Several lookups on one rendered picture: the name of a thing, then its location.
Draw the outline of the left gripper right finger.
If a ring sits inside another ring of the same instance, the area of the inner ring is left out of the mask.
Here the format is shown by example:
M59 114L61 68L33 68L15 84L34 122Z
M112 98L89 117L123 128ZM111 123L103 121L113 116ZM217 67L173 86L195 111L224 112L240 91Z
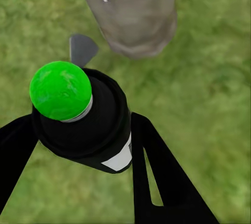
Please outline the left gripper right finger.
M130 116L135 224L219 224L151 121ZM163 206L151 201L144 148Z

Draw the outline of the pesticide atomizer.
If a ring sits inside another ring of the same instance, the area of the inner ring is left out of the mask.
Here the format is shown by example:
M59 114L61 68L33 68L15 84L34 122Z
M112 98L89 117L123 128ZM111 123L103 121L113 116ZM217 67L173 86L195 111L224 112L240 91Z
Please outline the pesticide atomizer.
M99 52L95 40L73 34L71 62L48 63L32 77L31 120L57 156L117 174L132 165L131 116L117 81L85 68Z

